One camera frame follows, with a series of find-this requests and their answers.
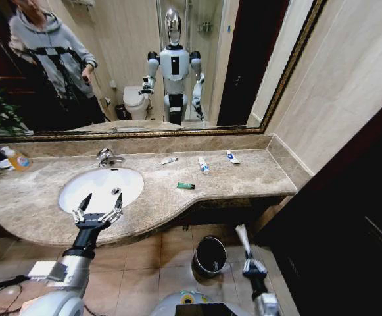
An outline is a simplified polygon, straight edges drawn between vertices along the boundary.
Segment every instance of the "trash can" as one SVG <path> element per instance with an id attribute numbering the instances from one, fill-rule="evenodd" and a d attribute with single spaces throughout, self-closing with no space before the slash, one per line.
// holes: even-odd
<path id="1" fill-rule="evenodd" d="M 213 278 L 224 268 L 226 258 L 226 249 L 222 242 L 216 237 L 206 236 L 199 242 L 192 264 L 199 275 Z"/>
<path id="2" fill-rule="evenodd" d="M 116 112 L 116 116 L 120 120 L 131 120 L 131 114 L 126 110 L 124 104 L 118 104 L 114 107 L 114 110 Z"/>

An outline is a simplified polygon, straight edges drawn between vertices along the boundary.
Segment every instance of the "countertop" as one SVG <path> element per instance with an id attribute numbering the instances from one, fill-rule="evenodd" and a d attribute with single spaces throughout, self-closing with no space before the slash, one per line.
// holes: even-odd
<path id="1" fill-rule="evenodd" d="M 158 120 L 114 120 L 112 122 L 83 126 L 72 131 L 111 133 L 114 127 L 116 127 L 119 132 L 142 132 L 145 130 L 179 130 L 183 128 L 181 125 L 169 122 L 160 122 Z"/>
<path id="2" fill-rule="evenodd" d="M 293 195 L 297 188 L 266 149 L 234 150 L 240 165 L 226 151 L 188 151 L 122 155 L 119 165 L 141 173 L 141 195 L 123 208 L 124 215 L 100 233 L 98 243 L 128 243 L 162 226 L 201 200 Z M 178 157 L 167 165 L 165 157 Z M 203 156 L 210 174 L 199 168 Z M 10 233 L 38 244 L 70 246 L 78 229 L 58 205 L 70 179 L 96 169 L 94 156 L 35 158 L 24 172 L 0 171 L 0 224 Z M 195 185 L 177 189 L 178 182 Z"/>

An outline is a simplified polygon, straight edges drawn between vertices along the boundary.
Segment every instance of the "person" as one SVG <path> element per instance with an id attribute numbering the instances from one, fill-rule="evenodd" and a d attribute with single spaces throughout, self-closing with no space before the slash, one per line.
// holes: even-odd
<path id="1" fill-rule="evenodd" d="M 9 47 L 41 67 L 52 83 L 64 110 L 59 124 L 68 130 L 104 122 L 91 87 L 96 58 L 57 16 L 42 9 L 38 0 L 11 1 L 17 9 L 9 21 Z"/>

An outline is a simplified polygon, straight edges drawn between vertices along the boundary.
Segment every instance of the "gold mirror frame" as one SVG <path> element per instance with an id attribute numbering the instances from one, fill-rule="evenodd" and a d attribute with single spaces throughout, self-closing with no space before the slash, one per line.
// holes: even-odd
<path id="1" fill-rule="evenodd" d="M 245 135 L 263 134 L 271 121 L 272 115 L 278 106 L 285 88 L 291 78 L 294 69 L 302 55 L 315 25 L 321 15 L 323 6 L 327 0 L 314 0 L 306 16 L 302 30 L 297 38 L 289 60 L 285 65 L 277 88 L 267 107 L 265 115 L 259 128 L 242 128 L 240 126 L 219 126 L 217 128 L 207 128 L 204 130 L 169 130 L 169 131 L 144 131 L 144 132 L 123 132 L 123 133 L 92 133 L 92 132 L 38 132 L 34 135 L 23 136 L 0 136 L 0 142 L 42 142 L 42 141 L 68 141 L 68 140 L 105 140 L 119 138 L 147 138 L 147 137 L 172 137 L 172 136 L 217 136 L 217 135 Z"/>

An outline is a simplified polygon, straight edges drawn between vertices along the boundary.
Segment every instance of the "white sink basin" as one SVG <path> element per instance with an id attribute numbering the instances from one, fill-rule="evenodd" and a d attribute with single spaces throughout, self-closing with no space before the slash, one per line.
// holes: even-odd
<path id="1" fill-rule="evenodd" d="M 59 206 L 71 213 L 92 193 L 85 213 L 106 213 L 112 211 L 120 190 L 122 207 L 125 207 L 138 198 L 143 187 L 143 177 L 137 171 L 125 168 L 93 170 L 73 178 L 65 185 L 59 196 Z"/>

